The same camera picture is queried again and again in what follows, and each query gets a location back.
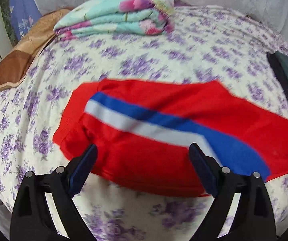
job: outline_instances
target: white floral fabric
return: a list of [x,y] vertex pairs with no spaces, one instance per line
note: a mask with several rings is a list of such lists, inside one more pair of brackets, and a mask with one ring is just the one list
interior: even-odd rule
[[[0,92],[0,198],[12,211],[28,170],[45,174],[68,161],[52,135],[72,90],[105,77],[174,83],[220,80],[233,94],[288,119],[288,103],[265,53],[288,55],[281,36],[222,7],[178,7],[175,31],[159,36],[93,35],[52,42],[23,83]],[[288,174],[266,183],[276,222],[288,215]],[[73,199],[97,240],[189,240],[212,197],[140,193],[90,174]],[[222,229],[228,232],[238,195]],[[65,235],[54,205],[54,223]]]

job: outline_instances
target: metal screw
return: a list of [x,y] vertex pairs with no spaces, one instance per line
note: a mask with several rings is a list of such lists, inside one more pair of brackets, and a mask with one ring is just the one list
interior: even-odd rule
[[231,170],[228,167],[222,167],[222,172],[228,174],[231,172]]
[[61,173],[63,173],[65,171],[65,168],[64,167],[58,167],[58,168],[56,168],[56,172],[58,173],[58,174],[61,174]]
[[33,175],[33,172],[32,172],[32,171],[27,171],[26,174],[25,174],[25,176],[26,176],[27,178],[30,178],[32,175]]
[[255,177],[255,178],[260,178],[261,177],[261,174],[259,173],[259,172],[253,172],[253,176]]

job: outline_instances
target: white stripe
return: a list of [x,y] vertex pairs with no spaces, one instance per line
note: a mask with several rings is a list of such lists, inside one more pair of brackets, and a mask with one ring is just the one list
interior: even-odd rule
[[115,129],[150,138],[155,141],[183,147],[189,147],[192,143],[197,143],[206,156],[213,157],[222,167],[221,162],[203,135],[139,121],[111,110],[95,100],[88,101],[85,107],[85,113],[96,117],[101,122]]

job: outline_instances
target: blue stripe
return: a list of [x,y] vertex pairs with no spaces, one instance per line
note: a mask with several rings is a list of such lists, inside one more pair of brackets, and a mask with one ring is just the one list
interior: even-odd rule
[[233,136],[210,129],[189,119],[165,115],[135,104],[129,104],[102,92],[97,92],[91,99],[111,110],[136,120],[149,122],[169,129],[203,135],[222,165],[229,167],[237,174],[250,175],[252,172],[258,171],[263,179],[270,174],[269,168],[260,155],[250,146]]

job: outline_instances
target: red garment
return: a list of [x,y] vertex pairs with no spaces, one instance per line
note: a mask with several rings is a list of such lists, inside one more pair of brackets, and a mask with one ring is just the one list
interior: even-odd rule
[[288,120],[234,97],[216,81],[82,84],[53,141],[68,159],[94,143],[93,173],[165,196],[204,194],[188,159],[193,142],[239,174],[258,171],[268,181],[288,173]]

